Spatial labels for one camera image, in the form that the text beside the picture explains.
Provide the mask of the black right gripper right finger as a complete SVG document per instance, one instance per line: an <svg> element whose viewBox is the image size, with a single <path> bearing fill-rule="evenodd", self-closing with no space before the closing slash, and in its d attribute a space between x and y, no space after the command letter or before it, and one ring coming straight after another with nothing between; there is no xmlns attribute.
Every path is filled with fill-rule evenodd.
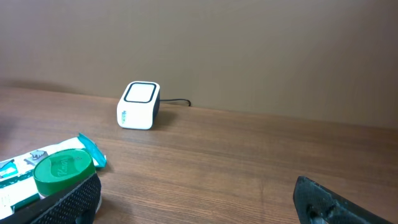
<svg viewBox="0 0 398 224"><path fill-rule="evenodd" d="M392 224L305 176L296 181L293 201L301 224Z"/></svg>

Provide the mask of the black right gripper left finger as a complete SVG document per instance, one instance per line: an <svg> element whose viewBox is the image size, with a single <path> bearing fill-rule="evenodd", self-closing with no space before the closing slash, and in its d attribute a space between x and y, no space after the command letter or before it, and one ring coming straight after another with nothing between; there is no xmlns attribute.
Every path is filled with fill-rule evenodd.
<svg viewBox="0 0 398 224"><path fill-rule="evenodd" d="M29 205L1 224L93 224L101 198L97 174Z"/></svg>

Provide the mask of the green gloves packet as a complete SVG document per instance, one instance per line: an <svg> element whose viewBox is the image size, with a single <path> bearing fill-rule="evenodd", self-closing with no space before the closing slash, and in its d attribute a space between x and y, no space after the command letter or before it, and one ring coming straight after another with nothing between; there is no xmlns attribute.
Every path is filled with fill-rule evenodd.
<svg viewBox="0 0 398 224"><path fill-rule="evenodd" d="M67 149L84 149L93 158L96 171L106 167L107 159L98 146L80 133L58 144L36 149L1 162L1 218L4 219L40 200L33 178L35 166L47 156Z"/></svg>

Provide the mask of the green lid jar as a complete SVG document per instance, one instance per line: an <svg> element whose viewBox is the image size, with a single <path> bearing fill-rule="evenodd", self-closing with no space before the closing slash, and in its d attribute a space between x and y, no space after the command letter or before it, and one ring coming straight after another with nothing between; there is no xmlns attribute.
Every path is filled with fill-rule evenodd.
<svg viewBox="0 0 398 224"><path fill-rule="evenodd" d="M85 180L96 172L93 158L84 149L67 149L41 160L33 170L40 199Z"/></svg>

